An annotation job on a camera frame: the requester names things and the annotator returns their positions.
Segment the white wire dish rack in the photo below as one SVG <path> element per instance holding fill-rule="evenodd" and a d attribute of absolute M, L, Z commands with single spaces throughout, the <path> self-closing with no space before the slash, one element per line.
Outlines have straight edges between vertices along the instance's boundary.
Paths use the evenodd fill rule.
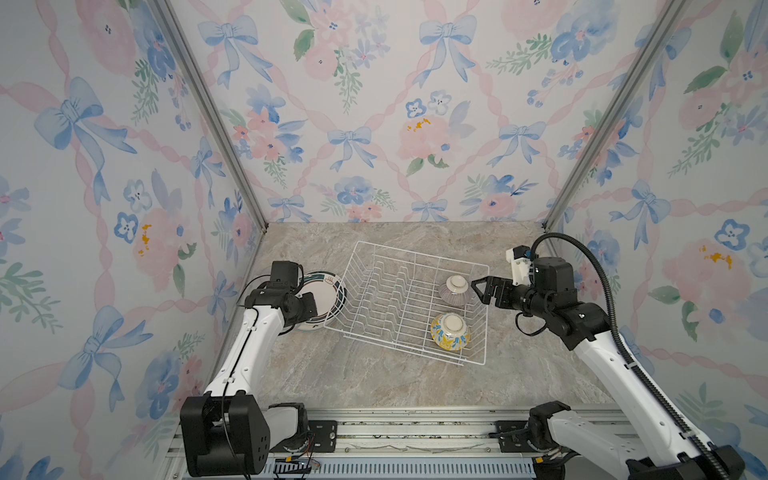
<path fill-rule="evenodd" d="M 324 327 L 353 340 L 420 357 L 483 365 L 488 307 L 471 289 L 467 305 L 449 306 L 440 298 L 439 288 L 451 275 L 471 281 L 489 273 L 490 267 L 481 263 L 359 241 L 341 276 L 346 304 Z M 468 324 L 471 340 L 463 350 L 449 352 L 433 342 L 430 323 L 443 313 L 458 314 Z"/>

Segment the yellow blue patterned bowl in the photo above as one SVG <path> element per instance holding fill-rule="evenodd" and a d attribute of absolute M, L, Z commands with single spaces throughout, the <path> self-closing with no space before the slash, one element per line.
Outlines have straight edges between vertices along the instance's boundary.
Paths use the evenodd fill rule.
<path fill-rule="evenodd" d="M 435 317 L 430 323 L 430 335 L 438 347 L 449 352 L 463 350 L 471 340 L 468 324 L 455 313 Z"/>

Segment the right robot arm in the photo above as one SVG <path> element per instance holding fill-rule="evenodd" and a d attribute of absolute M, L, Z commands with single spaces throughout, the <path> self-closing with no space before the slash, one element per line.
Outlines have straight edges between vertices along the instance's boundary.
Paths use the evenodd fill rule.
<path fill-rule="evenodd" d="M 471 288 L 485 305 L 543 320 L 543 328 L 586 364 L 634 428 L 631 442 L 578 415 L 561 401 L 532 408 L 528 443 L 589 460 L 616 479 L 738 479 L 745 462 L 730 445 L 696 429 L 648 376 L 595 303 L 579 301 L 573 269 L 557 257 L 521 259 L 512 278 L 486 276 Z"/>

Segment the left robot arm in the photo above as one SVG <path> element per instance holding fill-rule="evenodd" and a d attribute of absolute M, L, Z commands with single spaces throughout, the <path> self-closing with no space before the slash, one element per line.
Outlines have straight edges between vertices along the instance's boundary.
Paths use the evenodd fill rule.
<path fill-rule="evenodd" d="M 303 267 L 275 261 L 265 280 L 245 297 L 240 330 L 222 366 L 198 396 L 180 410 L 188 474 L 193 478 L 242 476 L 263 471 L 268 454 L 284 443 L 304 448 L 312 439 L 306 407 L 261 407 L 257 388 L 278 337 L 317 315 L 314 295 L 302 293 Z"/>

